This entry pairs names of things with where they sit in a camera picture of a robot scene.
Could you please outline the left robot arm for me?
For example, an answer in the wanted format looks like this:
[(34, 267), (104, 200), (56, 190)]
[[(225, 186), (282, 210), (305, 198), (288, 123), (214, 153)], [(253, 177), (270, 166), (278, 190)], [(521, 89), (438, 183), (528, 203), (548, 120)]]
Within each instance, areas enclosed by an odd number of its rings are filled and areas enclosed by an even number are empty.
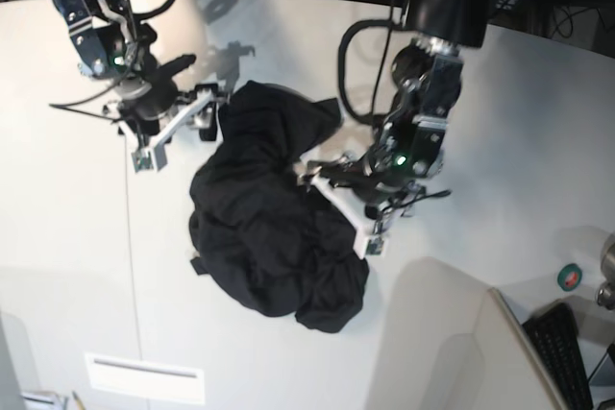
[[(460, 51), (482, 46), (489, 9), (490, 0), (404, 0), (398, 20), (353, 24), (338, 46), (338, 93), (351, 118), (371, 128), (373, 142), (357, 160), (309, 162), (300, 182), (314, 184), (322, 178), (334, 188), (352, 190), (372, 220), (426, 199), (420, 182), (442, 168), (449, 114), (462, 89)], [(347, 50), (358, 33), (374, 28), (410, 32), (412, 39), (392, 61), (396, 93), (388, 112), (360, 114), (347, 94)]]

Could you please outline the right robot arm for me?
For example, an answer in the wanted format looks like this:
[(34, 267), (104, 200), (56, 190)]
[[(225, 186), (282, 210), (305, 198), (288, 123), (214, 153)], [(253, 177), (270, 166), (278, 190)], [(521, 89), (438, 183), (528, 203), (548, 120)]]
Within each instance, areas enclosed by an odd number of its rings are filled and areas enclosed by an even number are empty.
[(189, 126), (203, 141), (217, 137), (217, 110), (226, 98), (218, 84), (178, 89), (174, 78), (195, 63), (183, 54), (159, 63), (150, 47), (158, 35), (150, 20), (167, 12), (176, 0), (165, 0), (148, 12), (135, 12), (132, 0), (52, 0), (80, 58), (80, 71), (106, 81), (106, 93), (117, 100), (104, 105), (96, 118), (133, 134), (138, 147), (172, 125)]

